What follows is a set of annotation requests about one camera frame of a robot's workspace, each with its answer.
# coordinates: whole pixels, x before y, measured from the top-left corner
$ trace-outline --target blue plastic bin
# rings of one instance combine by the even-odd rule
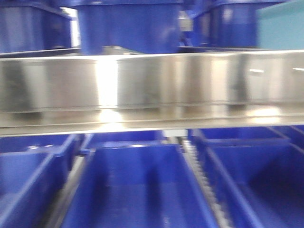
[[[257,12],[258,45],[274,50],[304,49],[304,1],[291,0]]]
[[[35,227],[62,188],[50,153],[0,154],[0,228]]]
[[[71,18],[33,2],[0,2],[0,53],[71,48]]]
[[[72,169],[74,156],[78,152],[81,135],[39,135],[0,138],[0,154],[8,152],[49,152],[54,153],[65,180]]]
[[[102,147],[159,145],[165,140],[162,131],[91,133],[81,146],[82,150]]]
[[[290,139],[269,127],[230,127],[189,130],[195,144],[205,146],[286,144]]]
[[[256,10],[281,2],[284,0],[215,1],[210,9],[210,45],[212,47],[256,47]]]
[[[61,228],[217,228],[179,146],[93,153]]]
[[[61,0],[61,5],[78,10],[85,55],[100,55],[103,46],[174,53],[179,45],[181,0]]]
[[[236,228],[304,224],[304,151],[289,145],[218,147],[204,161],[216,196]]]

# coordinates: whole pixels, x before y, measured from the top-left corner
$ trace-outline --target metal rack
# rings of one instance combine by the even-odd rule
[[[44,51],[51,57],[41,53],[0,58],[1,136],[304,120],[301,50],[132,56]]]

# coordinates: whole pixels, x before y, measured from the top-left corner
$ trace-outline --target reflective metal surface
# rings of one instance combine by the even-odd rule
[[[121,46],[104,46],[104,55],[142,55],[143,53],[123,48]]]
[[[0,58],[0,134],[302,123],[303,59],[304,51]]]

